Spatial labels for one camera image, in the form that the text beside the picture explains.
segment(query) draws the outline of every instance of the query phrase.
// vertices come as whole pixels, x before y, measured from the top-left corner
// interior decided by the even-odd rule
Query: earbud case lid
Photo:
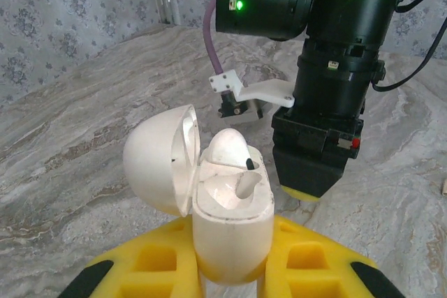
[[[124,171],[133,192],[144,202],[167,214],[186,216],[199,155],[196,111],[186,105],[133,129],[124,145]]]

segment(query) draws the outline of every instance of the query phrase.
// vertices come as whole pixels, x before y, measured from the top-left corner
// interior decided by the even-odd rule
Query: gray marble table
[[[294,80],[302,43],[215,34],[245,83]],[[387,82],[421,59],[383,54]],[[143,119],[192,103],[203,146],[226,125],[209,86],[201,32],[157,27],[0,111],[0,296],[56,297],[94,256],[172,217],[127,186],[122,149]],[[408,298],[447,297],[447,62],[407,85],[369,92],[362,148],[318,204],[279,188],[270,118],[238,126],[264,155],[277,213],[375,260]],[[209,289],[255,297],[254,285]]]

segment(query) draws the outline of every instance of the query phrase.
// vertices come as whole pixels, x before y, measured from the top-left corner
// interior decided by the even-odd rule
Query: wall
[[[177,0],[182,24],[200,27],[209,0]],[[425,56],[447,16],[447,0],[425,0],[405,14],[395,14],[388,31],[383,50]],[[447,34],[444,36],[435,57],[447,59]]]
[[[0,109],[158,21],[156,0],[0,0]]]

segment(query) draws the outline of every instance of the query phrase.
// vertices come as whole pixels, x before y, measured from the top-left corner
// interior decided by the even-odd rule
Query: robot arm
[[[380,91],[386,70],[379,48],[402,1],[216,0],[220,32],[281,41],[307,28],[294,86],[275,80],[243,87],[234,71],[210,78],[222,97],[219,112],[231,122],[260,119],[270,103],[280,106],[272,119],[273,156],[292,196],[319,199],[357,157],[365,96],[371,83]]]

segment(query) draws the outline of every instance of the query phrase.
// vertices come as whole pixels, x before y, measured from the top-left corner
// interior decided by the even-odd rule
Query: black cable
[[[415,0],[412,3],[410,3],[409,5],[400,6],[401,12],[398,12],[398,13],[404,13],[404,12],[407,12],[408,10],[411,10],[416,5],[420,4],[421,1],[423,1],[423,0]],[[419,67],[410,76],[404,78],[403,80],[401,80],[397,83],[388,85],[387,87],[379,87],[376,84],[372,83],[372,88],[377,92],[392,91],[392,90],[397,89],[398,87],[402,86],[403,84],[408,82],[411,78],[416,76],[422,69],[424,69],[424,67],[427,65],[427,63],[430,61],[430,59],[433,57],[433,54],[436,51],[436,48],[438,48],[438,45],[441,42],[441,39],[444,36],[444,33],[446,32],[446,30],[447,30],[447,17],[444,20],[444,23],[442,24],[441,29],[439,30],[436,38],[434,39],[432,46],[428,50],[427,55],[425,56],[423,62],[419,65]]]

